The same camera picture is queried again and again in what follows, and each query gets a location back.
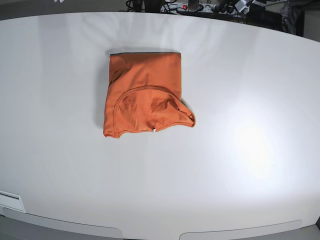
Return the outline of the orange T-shirt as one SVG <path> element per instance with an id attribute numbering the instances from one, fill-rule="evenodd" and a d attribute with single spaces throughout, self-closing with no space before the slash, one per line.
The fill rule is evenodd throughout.
<path id="1" fill-rule="evenodd" d="M 179 52 L 124 52 L 109 57 L 103 135 L 159 132 L 194 127 L 194 113 L 182 99 Z"/>

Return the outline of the white label panel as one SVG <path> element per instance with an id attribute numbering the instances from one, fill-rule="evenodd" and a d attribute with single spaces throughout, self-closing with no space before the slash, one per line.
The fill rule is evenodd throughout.
<path id="1" fill-rule="evenodd" d="M 0 191 L 0 206 L 10 210 L 25 213 L 25 207 L 21 197 L 17 194 Z"/>

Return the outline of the power strip with red switch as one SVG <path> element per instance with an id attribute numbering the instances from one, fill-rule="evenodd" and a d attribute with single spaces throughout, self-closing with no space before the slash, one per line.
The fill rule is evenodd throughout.
<path id="1" fill-rule="evenodd" d="M 167 2 L 160 8 L 161 13 L 174 13 L 178 12 L 190 12 L 190 13 L 205 13 L 205 14 L 226 14 L 233 15 L 237 13 L 235 5 L 229 2 L 223 5 L 221 8 L 217 6 L 217 2 L 211 4 L 210 1 L 200 2 L 197 5 L 197 9 L 189 8 L 187 2 Z"/>

